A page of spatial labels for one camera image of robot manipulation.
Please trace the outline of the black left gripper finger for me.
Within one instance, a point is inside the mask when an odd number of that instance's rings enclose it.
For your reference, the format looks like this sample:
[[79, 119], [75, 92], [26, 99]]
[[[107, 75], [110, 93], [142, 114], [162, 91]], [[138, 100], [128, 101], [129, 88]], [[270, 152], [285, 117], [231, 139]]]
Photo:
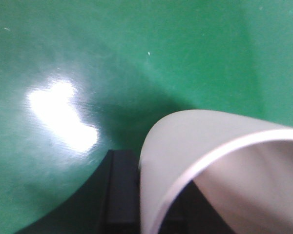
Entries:
[[139, 233], [138, 159], [131, 150], [109, 150], [86, 182], [20, 234]]

